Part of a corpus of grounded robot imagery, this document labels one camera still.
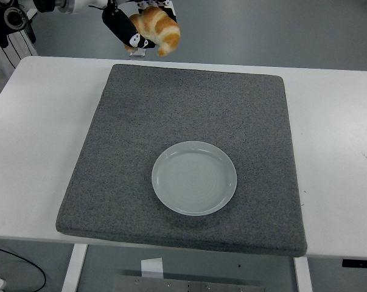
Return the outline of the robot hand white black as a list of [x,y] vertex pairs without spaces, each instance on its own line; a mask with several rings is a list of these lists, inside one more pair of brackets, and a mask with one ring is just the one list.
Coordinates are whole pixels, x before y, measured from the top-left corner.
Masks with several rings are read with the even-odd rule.
[[104,25],[131,53],[157,47],[158,55],[163,57],[177,48],[181,33],[172,1],[134,1],[138,12],[130,16],[119,8],[124,3],[66,1],[61,9],[66,13],[77,13],[85,7],[100,9]]

